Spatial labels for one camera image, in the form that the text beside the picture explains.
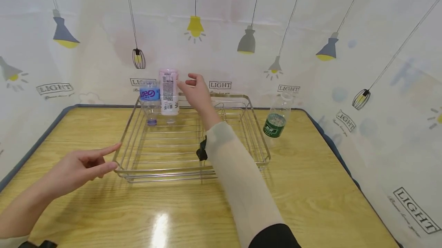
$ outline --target water bottle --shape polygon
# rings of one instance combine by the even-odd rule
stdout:
[[[156,80],[140,82],[140,104],[146,116],[147,125],[157,125],[157,114],[161,108],[160,88]]]
[[[293,101],[292,92],[284,90],[281,96],[277,97],[275,102],[273,102],[262,129],[266,136],[267,146],[273,146],[273,140],[280,137],[290,116]]]

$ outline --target wooden table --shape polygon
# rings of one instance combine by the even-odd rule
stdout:
[[[67,152],[117,143],[131,109],[71,110],[0,194],[0,210]],[[267,111],[256,111],[264,124]],[[264,177],[303,248],[397,247],[302,111],[293,111]],[[216,179],[129,184],[115,173],[54,201],[32,242],[68,247],[239,247]]]

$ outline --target stainless steel basket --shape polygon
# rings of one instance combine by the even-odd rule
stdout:
[[[212,103],[224,121],[253,157],[260,170],[270,161],[250,99],[241,94],[211,94]],[[206,131],[198,113],[180,93],[180,113],[175,123],[158,115],[156,126],[147,126],[140,99],[132,110],[121,138],[122,146],[114,155],[115,171],[130,183],[216,178],[208,160],[196,155]]]

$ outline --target wire cage lamp drawing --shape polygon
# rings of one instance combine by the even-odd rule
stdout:
[[[132,30],[134,31],[134,40],[135,40],[135,48],[132,50],[132,62],[134,63],[135,68],[137,69],[145,69],[146,68],[146,58],[144,57],[144,53],[139,49],[137,43],[137,31],[135,29],[135,20],[134,20],[134,12],[132,9],[132,0],[127,0],[129,4],[129,12],[130,18],[132,21]]]
[[[432,4],[430,9],[428,9],[428,11],[425,13],[425,15],[421,18],[421,20],[416,24],[416,26],[413,28],[412,32],[410,32],[410,34],[407,36],[405,41],[401,44],[401,46],[398,48],[396,53],[393,55],[393,57],[390,59],[390,61],[387,63],[387,65],[384,67],[382,72],[376,77],[376,79],[372,83],[372,85],[368,89],[363,89],[362,91],[358,92],[358,94],[354,97],[353,102],[352,102],[351,105],[355,109],[360,110],[360,109],[362,109],[367,104],[367,102],[369,101],[369,99],[371,97],[370,90],[373,88],[374,85],[376,85],[376,83],[379,81],[379,79],[381,79],[381,77],[384,75],[384,73],[388,70],[390,65],[394,62],[396,57],[401,52],[402,48],[404,48],[404,46],[407,44],[407,42],[410,40],[410,38],[416,32],[416,30],[421,26],[421,24],[425,21],[425,19],[428,17],[428,15],[430,15],[431,11],[434,9],[434,7],[436,7],[436,5],[439,3],[439,1],[440,0],[436,0]]]
[[[62,18],[60,15],[57,1],[52,0],[52,2],[54,4],[54,9],[52,10],[53,20],[56,23],[53,40],[58,42],[58,44],[64,46],[65,48],[77,47],[80,42],[70,33],[70,31],[64,24],[64,18]]]
[[[270,77],[270,81],[273,80],[273,76],[276,77],[276,79],[279,79],[279,74],[284,74],[281,69],[281,65],[279,64],[279,58],[281,57],[282,47],[284,46],[285,37],[287,35],[287,32],[290,27],[290,22],[293,18],[293,14],[295,13],[296,6],[298,4],[298,0],[295,0],[295,4],[293,6],[292,13],[290,15],[289,21],[287,23],[287,27],[285,28],[284,36],[282,37],[281,47],[279,48],[279,53],[275,58],[275,61],[273,64],[270,65],[268,70],[264,71],[265,74],[267,74],[266,78]]]
[[[330,38],[328,38],[328,42],[324,47],[316,53],[316,57],[321,61],[330,61],[333,59],[336,59],[336,43],[338,42],[338,34],[339,30],[341,29],[342,25],[344,24],[345,19],[348,16],[348,13],[350,12],[351,8],[353,7],[353,4],[356,0],[353,0],[350,4],[350,7],[348,7],[347,12],[345,13],[344,18],[341,21],[341,24],[338,27],[338,30],[331,34]]]
[[[184,33],[184,35],[190,35],[189,38],[187,39],[188,41],[190,41],[193,38],[194,44],[196,44],[196,39],[203,41],[203,39],[201,39],[201,36],[206,36],[206,34],[203,33],[204,28],[203,25],[201,24],[201,18],[196,15],[196,1],[197,0],[195,0],[195,15],[191,16],[189,26],[187,27],[187,31]]]
[[[247,29],[245,30],[245,35],[241,38],[238,44],[238,51],[242,54],[253,54],[255,53],[255,36],[253,36],[253,33],[255,33],[255,30],[253,30],[253,21],[255,20],[255,11],[256,11],[256,5],[258,4],[258,0],[255,0],[255,7],[253,8],[253,15],[251,18],[251,23],[249,26],[247,26]]]

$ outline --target black cuff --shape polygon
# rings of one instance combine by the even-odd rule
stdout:
[[[285,224],[271,225],[260,231],[249,248],[300,248],[290,228]]]

